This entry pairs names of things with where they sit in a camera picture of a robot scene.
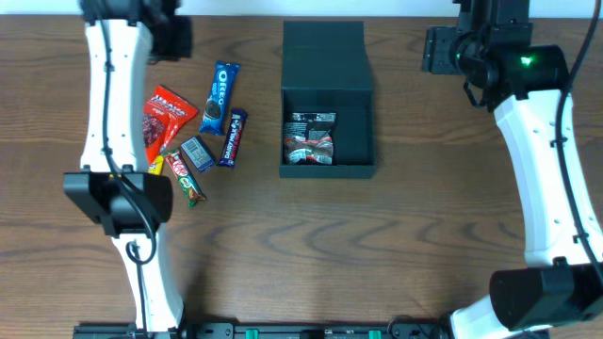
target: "red snack bag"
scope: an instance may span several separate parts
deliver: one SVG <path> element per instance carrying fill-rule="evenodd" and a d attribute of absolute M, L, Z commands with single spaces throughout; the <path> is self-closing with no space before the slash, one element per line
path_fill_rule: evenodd
<path fill-rule="evenodd" d="M 199 109 L 168 89 L 157 86 L 153 98 L 144 104 L 142 112 L 144 147 L 151 164 Z"/>

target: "table surface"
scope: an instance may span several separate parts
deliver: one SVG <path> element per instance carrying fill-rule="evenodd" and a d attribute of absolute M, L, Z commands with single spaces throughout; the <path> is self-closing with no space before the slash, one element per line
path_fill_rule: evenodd
<path fill-rule="evenodd" d="M 187 314 L 241 322 L 436 318 L 487 294 L 495 270 L 523 267 L 521 205 L 493 116 L 471 107 L 461 77 L 420 71 L 426 27 L 455 21 L 366 19 L 375 177 L 281 180 L 283 19 L 196 17 L 193 58 L 148 68 L 145 98 L 164 84 L 203 106 L 214 62 L 239 62 L 232 104 L 250 114 L 236 169 L 196 175 L 207 202 L 188 209 L 173 187 L 168 235 Z M 535 22 L 534 41 L 558 43 L 573 62 L 588 23 Z M 120 256 L 62 190 L 62 173 L 78 169 L 88 124 L 83 28 L 74 16 L 0 20 L 1 338 L 64 338 L 80 321 L 135 317 Z M 602 56 L 598 34 L 574 94 L 599 218 Z M 173 144 L 196 135 L 200 121 Z M 204 140 L 220 153 L 223 137 Z M 601 330 L 596 321 L 553 332 Z"/>

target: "candy wrapper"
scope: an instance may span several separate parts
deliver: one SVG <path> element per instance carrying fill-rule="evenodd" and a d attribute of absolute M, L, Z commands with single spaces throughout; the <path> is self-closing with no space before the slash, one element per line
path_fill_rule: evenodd
<path fill-rule="evenodd" d="M 157 86 L 143 107 L 142 134 L 147 160 L 151 164 L 199 110 L 168 89 Z"/>
<path fill-rule="evenodd" d="M 204 201 L 205 196 L 199 185 L 195 181 L 195 177 L 192 176 L 190 170 L 188 170 L 185 159 L 182 158 L 179 149 L 175 149 L 171 152 L 164 153 L 163 157 L 170 165 L 173 175 L 178 179 L 178 183 L 182 190 L 185 192 L 188 198 L 188 207 L 192 207 L 199 201 Z"/>
<path fill-rule="evenodd" d="M 222 122 L 228 109 L 230 93 L 233 90 L 239 67 L 235 63 L 216 62 L 216 72 L 205 104 L 204 118 L 201 121 L 199 132 L 209 132 L 216 136 L 224 135 Z"/>
<path fill-rule="evenodd" d="M 293 113 L 285 122 L 285 162 L 332 165 L 335 113 Z"/>
<path fill-rule="evenodd" d="M 216 164 L 214 156 L 209 152 L 199 136 L 192 137 L 183 142 L 180 148 L 201 173 Z"/>
<path fill-rule="evenodd" d="M 222 150 L 222 156 L 218 166 L 224 166 L 233 169 L 235 167 L 236 152 L 241 142 L 241 136 L 243 135 L 243 127 L 245 127 L 245 121 L 247 120 L 247 112 L 242 109 L 233 108 L 232 118 L 230 119 L 230 125 L 228 127 L 228 133 L 226 134 L 226 141 L 224 142 L 224 149 Z"/>
<path fill-rule="evenodd" d="M 149 165 L 149 173 L 154 175 L 161 175 L 161 170 L 163 169 L 163 156 L 158 155 L 155 158 L 155 161 L 151 165 Z"/>

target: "black box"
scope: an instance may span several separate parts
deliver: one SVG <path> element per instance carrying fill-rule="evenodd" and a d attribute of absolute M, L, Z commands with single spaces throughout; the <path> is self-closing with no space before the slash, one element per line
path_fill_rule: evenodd
<path fill-rule="evenodd" d="M 362 22 L 285 22 L 281 178 L 371 178 L 375 172 L 373 81 Z M 285 119 L 337 114 L 334 165 L 287 165 Z"/>

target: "oreo cookie package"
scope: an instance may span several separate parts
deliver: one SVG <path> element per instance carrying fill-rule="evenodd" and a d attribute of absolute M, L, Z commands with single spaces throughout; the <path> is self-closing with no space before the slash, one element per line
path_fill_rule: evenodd
<path fill-rule="evenodd" d="M 216 136 L 224 135 L 222 125 L 239 67 L 235 63 L 216 61 L 216 72 L 205 104 L 204 118 L 201 121 L 199 132 L 209 132 Z"/>

